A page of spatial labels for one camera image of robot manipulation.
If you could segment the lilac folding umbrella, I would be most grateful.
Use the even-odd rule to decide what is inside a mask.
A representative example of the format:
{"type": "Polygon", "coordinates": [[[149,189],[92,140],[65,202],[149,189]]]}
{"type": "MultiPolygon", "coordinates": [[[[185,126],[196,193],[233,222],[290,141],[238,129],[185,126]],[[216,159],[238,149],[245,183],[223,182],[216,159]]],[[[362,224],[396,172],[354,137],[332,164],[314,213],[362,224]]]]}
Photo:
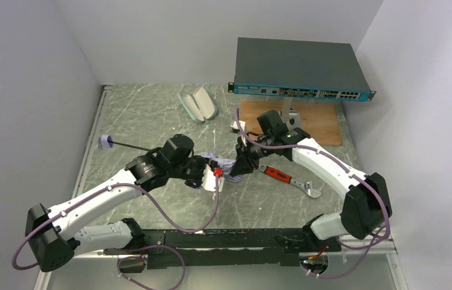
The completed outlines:
{"type": "MultiPolygon", "coordinates": [[[[98,148],[100,150],[102,150],[104,148],[110,149],[114,145],[124,146],[124,147],[128,147],[131,149],[136,149],[136,150],[142,150],[145,152],[150,150],[149,148],[134,146],[134,145],[114,141],[112,139],[112,137],[107,134],[101,135],[98,139],[98,148]]],[[[231,172],[233,170],[233,166],[235,165],[235,160],[227,159],[227,158],[220,158],[217,156],[217,154],[215,154],[213,152],[205,153],[202,156],[205,158],[211,158],[213,161],[217,162],[218,166],[223,170],[223,176],[227,181],[235,183],[235,184],[239,184],[242,181],[242,179],[243,179],[242,175],[233,176],[231,174],[231,172]]]]}

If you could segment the mint green umbrella case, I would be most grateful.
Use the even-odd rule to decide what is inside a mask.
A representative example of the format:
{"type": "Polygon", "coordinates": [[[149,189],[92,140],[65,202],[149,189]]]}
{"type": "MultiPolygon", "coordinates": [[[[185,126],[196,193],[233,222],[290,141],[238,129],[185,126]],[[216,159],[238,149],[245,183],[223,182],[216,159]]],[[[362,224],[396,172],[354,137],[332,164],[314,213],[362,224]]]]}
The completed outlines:
{"type": "Polygon", "coordinates": [[[203,85],[197,86],[191,94],[180,91],[177,97],[194,122],[206,123],[218,113],[215,102],[203,85]]]}

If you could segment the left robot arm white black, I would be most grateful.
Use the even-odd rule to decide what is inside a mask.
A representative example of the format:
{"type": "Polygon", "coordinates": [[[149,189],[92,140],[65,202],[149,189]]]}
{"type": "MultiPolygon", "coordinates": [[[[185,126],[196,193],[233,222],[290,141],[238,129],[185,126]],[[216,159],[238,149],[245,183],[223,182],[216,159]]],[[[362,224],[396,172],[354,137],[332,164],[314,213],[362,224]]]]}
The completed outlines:
{"type": "Polygon", "coordinates": [[[150,195],[150,191],[170,179],[183,180],[194,189],[213,192],[215,202],[224,183],[222,169],[211,158],[196,155],[194,142],[176,134],[162,147],[146,149],[105,182],[80,196],[54,205],[31,207],[27,213],[25,239],[43,272],[54,271],[73,257],[95,250],[118,249],[134,253],[146,246],[145,233],[133,218],[102,226],[89,223],[127,201],[148,197],[164,218],[177,230],[194,229],[176,224],[150,195]]]}

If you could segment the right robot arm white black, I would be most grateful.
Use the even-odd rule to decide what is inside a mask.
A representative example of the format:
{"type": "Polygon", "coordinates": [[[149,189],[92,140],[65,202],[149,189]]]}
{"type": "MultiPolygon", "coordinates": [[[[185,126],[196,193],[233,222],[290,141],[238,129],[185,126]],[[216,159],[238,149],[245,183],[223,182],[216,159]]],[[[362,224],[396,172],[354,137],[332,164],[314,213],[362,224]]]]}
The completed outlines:
{"type": "Polygon", "coordinates": [[[290,129],[279,113],[270,110],[257,118],[262,135],[251,139],[240,127],[233,176],[253,173],[261,158],[277,154],[312,172],[328,184],[343,202],[335,213],[321,214],[306,226],[313,240],[351,235],[359,240],[373,235],[383,225],[390,235],[391,203],[385,179],[378,173],[368,175],[342,162],[322,148],[300,127],[290,129]]]}

